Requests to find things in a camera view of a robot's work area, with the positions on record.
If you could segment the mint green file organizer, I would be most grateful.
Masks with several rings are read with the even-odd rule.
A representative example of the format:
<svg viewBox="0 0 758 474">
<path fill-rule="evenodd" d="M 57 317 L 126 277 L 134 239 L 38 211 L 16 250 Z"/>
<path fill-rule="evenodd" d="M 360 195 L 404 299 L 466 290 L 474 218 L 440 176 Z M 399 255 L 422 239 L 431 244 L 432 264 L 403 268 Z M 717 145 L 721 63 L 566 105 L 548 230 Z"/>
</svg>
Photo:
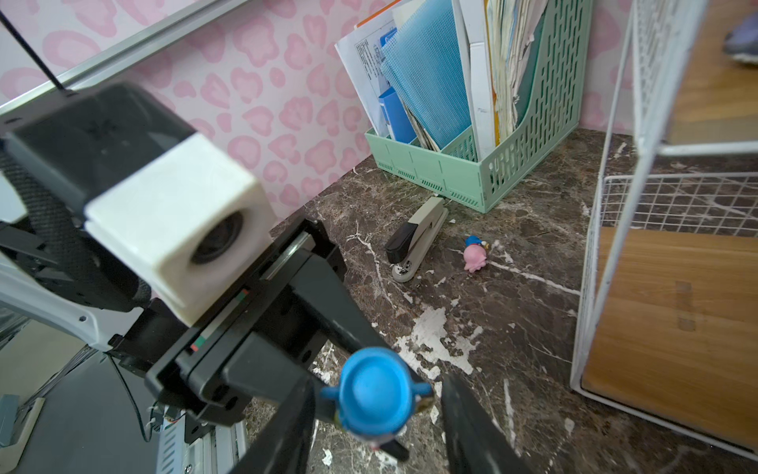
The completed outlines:
<svg viewBox="0 0 758 474">
<path fill-rule="evenodd" d="M 580 122 L 591 30 L 590 1 L 434 1 L 442 21 L 441 118 L 412 108 L 436 147 L 369 130 L 377 166 L 476 211 L 490 211 Z M 442 119 L 452 120 L 450 126 Z"/>
</svg>

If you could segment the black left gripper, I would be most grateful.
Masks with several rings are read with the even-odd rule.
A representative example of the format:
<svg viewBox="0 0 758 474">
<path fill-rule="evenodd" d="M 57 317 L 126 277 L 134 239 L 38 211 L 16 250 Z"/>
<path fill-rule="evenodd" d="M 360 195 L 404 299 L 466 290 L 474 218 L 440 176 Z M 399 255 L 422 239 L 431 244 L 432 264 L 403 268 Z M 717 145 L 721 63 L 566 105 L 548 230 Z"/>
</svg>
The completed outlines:
<svg viewBox="0 0 758 474">
<path fill-rule="evenodd" d="M 193 327 L 152 303 L 111 355 L 158 403 L 230 426 L 254 399 L 280 404 L 331 342 L 350 354 L 390 345 L 343 285 L 345 261 L 322 221 L 292 223 Z"/>
</svg>

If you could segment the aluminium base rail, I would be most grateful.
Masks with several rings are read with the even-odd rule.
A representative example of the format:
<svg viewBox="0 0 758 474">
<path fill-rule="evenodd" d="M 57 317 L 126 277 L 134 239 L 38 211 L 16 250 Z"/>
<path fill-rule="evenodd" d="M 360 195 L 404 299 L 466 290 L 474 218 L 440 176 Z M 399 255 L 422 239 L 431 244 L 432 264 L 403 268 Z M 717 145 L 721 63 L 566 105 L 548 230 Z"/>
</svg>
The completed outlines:
<svg viewBox="0 0 758 474">
<path fill-rule="evenodd" d="M 151 409 L 149 428 L 158 440 L 156 473 L 230 473 L 248 448 L 243 423 L 213 426 L 161 405 Z"/>
</svg>

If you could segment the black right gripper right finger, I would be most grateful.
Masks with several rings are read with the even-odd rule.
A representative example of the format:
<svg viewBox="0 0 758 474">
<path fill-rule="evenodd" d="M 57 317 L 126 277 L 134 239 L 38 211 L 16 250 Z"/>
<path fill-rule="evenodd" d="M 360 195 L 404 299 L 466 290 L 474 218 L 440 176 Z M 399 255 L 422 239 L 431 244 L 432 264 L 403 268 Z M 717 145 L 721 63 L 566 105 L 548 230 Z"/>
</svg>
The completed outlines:
<svg viewBox="0 0 758 474">
<path fill-rule="evenodd" d="M 441 407 L 450 473 L 530 473 L 456 374 L 442 379 Z"/>
</svg>

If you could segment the papers and folders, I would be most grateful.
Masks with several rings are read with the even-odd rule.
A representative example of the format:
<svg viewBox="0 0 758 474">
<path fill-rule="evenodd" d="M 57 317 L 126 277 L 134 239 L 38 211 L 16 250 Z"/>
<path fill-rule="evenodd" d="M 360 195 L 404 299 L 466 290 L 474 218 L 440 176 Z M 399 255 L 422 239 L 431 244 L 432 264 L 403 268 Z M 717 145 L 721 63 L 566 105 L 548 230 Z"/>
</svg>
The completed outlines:
<svg viewBox="0 0 758 474">
<path fill-rule="evenodd" d="M 374 134 L 481 161 L 513 134 L 545 1 L 396 1 L 336 44 Z"/>
</svg>

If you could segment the blue Doraemon figurine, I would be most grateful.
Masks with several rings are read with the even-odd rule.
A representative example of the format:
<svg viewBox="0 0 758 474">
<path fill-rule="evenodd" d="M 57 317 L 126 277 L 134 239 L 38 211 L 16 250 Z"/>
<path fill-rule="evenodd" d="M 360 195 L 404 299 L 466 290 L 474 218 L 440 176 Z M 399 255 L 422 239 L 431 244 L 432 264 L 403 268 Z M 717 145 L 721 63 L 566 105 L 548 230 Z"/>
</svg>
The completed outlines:
<svg viewBox="0 0 758 474">
<path fill-rule="evenodd" d="M 398 462 L 410 452 L 397 440 L 422 403 L 434 397 L 432 386 L 416 381 L 403 359 L 386 348 L 366 348 L 351 355 L 339 384 L 320 390 L 335 404 L 335 423 L 354 438 Z"/>
</svg>

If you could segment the aluminium frame profile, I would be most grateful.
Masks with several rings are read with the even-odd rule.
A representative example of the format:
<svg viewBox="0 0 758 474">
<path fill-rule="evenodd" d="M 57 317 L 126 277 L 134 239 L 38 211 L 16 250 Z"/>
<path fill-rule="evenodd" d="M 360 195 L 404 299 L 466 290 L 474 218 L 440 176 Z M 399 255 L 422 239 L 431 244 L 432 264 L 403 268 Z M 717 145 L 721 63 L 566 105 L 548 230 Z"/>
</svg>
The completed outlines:
<svg viewBox="0 0 758 474">
<path fill-rule="evenodd" d="M 245 4 L 244 0 L 205 0 L 173 13 L 61 73 L 56 80 L 65 88 L 93 87 L 157 55 L 177 41 Z"/>
</svg>

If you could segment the large purple Kuromi doll figurine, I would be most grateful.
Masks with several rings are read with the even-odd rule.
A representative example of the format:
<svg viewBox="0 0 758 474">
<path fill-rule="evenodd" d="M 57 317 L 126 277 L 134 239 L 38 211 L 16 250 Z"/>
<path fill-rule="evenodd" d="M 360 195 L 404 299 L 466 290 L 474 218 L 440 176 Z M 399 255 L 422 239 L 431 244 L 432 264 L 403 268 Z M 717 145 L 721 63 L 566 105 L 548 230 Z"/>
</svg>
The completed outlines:
<svg viewBox="0 0 758 474">
<path fill-rule="evenodd" d="M 757 14 L 753 13 L 726 35 L 722 52 L 736 62 L 756 65 L 758 61 L 757 38 L 758 18 Z"/>
</svg>

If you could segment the beige black stapler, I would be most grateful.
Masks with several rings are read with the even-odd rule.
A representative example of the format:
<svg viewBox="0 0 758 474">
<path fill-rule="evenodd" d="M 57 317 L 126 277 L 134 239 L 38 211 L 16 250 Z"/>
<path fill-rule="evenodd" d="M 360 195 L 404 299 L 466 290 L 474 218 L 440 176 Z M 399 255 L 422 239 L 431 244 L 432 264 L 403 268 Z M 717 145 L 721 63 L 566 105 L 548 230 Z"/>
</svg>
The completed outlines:
<svg viewBox="0 0 758 474">
<path fill-rule="evenodd" d="M 443 197 L 430 197 L 390 237 L 385 253 L 395 282 L 404 284 L 416 276 L 448 213 Z"/>
</svg>

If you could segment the pink octopus blue hat figurine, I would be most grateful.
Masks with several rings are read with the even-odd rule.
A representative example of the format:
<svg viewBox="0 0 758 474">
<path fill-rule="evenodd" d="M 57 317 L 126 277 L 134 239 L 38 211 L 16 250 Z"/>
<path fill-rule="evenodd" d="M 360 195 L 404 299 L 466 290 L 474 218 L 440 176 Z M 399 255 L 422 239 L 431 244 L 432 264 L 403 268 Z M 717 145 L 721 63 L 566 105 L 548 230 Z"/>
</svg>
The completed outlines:
<svg viewBox="0 0 758 474">
<path fill-rule="evenodd" d="M 485 268 L 488 260 L 489 244 L 475 235 L 469 236 L 465 244 L 463 252 L 464 270 L 473 274 Z"/>
</svg>

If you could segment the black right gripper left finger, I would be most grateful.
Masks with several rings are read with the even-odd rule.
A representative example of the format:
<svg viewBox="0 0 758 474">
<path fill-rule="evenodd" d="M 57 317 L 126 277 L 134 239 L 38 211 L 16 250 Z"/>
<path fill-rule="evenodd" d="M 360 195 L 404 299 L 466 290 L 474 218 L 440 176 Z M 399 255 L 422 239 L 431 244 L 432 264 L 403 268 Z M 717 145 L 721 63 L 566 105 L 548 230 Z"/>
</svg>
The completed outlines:
<svg viewBox="0 0 758 474">
<path fill-rule="evenodd" d="M 314 384 L 303 377 L 230 473 L 305 473 L 315 410 Z"/>
</svg>

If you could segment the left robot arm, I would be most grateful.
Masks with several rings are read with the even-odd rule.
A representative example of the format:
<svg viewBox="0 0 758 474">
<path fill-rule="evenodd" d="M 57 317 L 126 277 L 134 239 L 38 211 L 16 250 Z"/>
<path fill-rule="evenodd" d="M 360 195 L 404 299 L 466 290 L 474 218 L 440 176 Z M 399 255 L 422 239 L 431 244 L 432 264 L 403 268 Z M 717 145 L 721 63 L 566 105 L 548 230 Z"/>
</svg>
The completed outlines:
<svg viewBox="0 0 758 474">
<path fill-rule="evenodd" d="M 193 135 L 75 209 L 9 155 L 27 215 L 1 226 L 1 299 L 125 359 L 165 405 L 239 422 L 301 380 L 320 420 L 397 432 L 418 375 L 343 285 L 322 223 L 278 239 L 262 184 Z"/>
</svg>

